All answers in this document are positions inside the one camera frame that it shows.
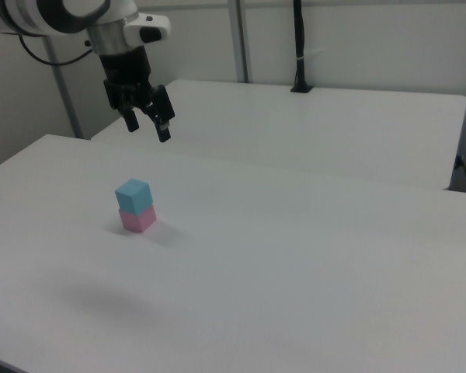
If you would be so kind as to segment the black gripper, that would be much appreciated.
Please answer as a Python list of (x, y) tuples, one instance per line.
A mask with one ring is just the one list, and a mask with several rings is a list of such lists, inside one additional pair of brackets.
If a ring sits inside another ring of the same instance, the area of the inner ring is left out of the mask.
[(142, 109), (155, 125), (161, 143), (171, 138), (170, 120), (175, 117), (169, 95), (163, 85), (151, 87), (151, 73), (144, 47), (136, 47), (122, 54), (100, 55), (106, 79), (103, 81), (113, 110), (124, 119), (129, 132), (139, 124), (133, 110)]

